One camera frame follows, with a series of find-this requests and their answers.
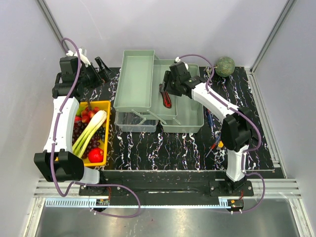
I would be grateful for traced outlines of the red black utility tool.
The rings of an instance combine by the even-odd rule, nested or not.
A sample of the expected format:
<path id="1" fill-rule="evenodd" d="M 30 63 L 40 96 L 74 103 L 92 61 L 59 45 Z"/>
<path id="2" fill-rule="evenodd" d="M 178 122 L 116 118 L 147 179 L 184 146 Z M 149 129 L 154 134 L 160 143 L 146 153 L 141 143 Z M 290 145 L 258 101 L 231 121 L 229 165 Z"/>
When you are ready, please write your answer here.
<path id="1" fill-rule="evenodd" d="M 169 94 L 163 89 L 163 85 L 162 84 L 159 85 L 159 92 L 160 92 L 160 94 L 162 96 L 163 105 L 166 108 L 171 109 L 172 108 L 171 99 L 169 97 Z"/>

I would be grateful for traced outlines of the translucent green tool box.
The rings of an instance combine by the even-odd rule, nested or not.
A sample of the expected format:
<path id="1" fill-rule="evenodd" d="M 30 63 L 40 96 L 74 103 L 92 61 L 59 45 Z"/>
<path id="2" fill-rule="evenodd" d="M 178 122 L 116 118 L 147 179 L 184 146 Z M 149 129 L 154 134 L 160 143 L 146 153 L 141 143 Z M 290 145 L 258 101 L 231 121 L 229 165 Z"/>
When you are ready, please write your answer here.
<path id="1" fill-rule="evenodd" d="M 197 133 L 204 124 L 202 104 L 170 94 L 165 106 L 161 86 L 173 59 L 154 50 L 125 50 L 114 100 L 115 125 L 123 132 Z"/>

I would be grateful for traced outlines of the blue red screwdriver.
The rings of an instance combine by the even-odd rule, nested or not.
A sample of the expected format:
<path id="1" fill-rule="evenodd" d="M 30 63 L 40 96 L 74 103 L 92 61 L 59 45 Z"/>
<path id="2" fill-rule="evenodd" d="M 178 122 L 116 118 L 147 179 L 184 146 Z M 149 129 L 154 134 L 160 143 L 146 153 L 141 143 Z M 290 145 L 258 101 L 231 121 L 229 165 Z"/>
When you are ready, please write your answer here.
<path id="1" fill-rule="evenodd" d="M 213 128 L 214 127 L 213 117 L 209 110 L 206 110 L 206 116 L 207 116 L 207 121 L 208 121 L 209 126 Z"/>

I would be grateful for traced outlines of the small red screwdriver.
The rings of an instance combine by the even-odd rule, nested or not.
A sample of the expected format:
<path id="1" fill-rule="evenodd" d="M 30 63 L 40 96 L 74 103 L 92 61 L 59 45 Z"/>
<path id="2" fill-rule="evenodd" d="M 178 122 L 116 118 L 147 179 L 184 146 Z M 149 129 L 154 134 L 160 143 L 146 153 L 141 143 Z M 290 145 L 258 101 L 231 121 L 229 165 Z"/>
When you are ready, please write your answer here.
<path id="1" fill-rule="evenodd" d="M 220 141 L 221 141 L 221 138 L 218 137 L 217 140 L 215 141 L 215 143 L 211 146 L 209 152 L 207 153 L 207 155 L 205 157 L 208 157 L 210 155 L 211 151 L 213 151 L 215 148 L 218 150 L 222 149 L 222 148 L 218 147 L 218 144 Z"/>

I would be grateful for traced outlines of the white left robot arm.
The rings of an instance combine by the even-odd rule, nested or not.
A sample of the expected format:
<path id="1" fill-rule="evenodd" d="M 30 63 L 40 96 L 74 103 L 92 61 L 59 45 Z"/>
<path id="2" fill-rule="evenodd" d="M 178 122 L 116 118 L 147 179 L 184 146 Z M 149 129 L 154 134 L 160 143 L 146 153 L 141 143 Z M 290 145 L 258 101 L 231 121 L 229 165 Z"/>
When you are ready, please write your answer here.
<path id="1" fill-rule="evenodd" d="M 111 81 L 110 70 L 100 57 L 96 57 L 97 67 L 87 58 L 85 49 L 67 51 L 60 58 L 60 72 L 52 89 L 53 117 L 47 142 L 41 153 L 34 155 L 34 163 L 46 181 L 53 182 L 60 196 L 60 182 L 90 185 L 96 195 L 102 195 L 107 183 L 100 179 L 100 172 L 84 165 L 72 147 L 72 131 L 80 99 L 85 89 L 91 90 Z"/>

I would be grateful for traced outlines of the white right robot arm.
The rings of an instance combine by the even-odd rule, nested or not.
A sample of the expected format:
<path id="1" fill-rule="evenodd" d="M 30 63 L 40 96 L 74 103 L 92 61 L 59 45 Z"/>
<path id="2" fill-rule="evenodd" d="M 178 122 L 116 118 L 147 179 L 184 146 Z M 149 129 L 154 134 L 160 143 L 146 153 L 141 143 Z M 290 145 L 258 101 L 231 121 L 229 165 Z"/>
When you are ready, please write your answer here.
<path id="1" fill-rule="evenodd" d="M 162 90 L 175 96 L 185 95 L 202 104 L 210 110 L 221 122 L 221 141 L 227 149 L 228 166 L 225 181 L 222 184 L 224 191 L 232 196 L 237 195 L 247 177 L 245 171 L 245 158 L 250 151 L 249 145 L 260 132 L 249 118 L 250 110 L 238 107 L 210 88 L 207 79 L 192 76 L 188 65 L 177 57 L 165 73 Z"/>

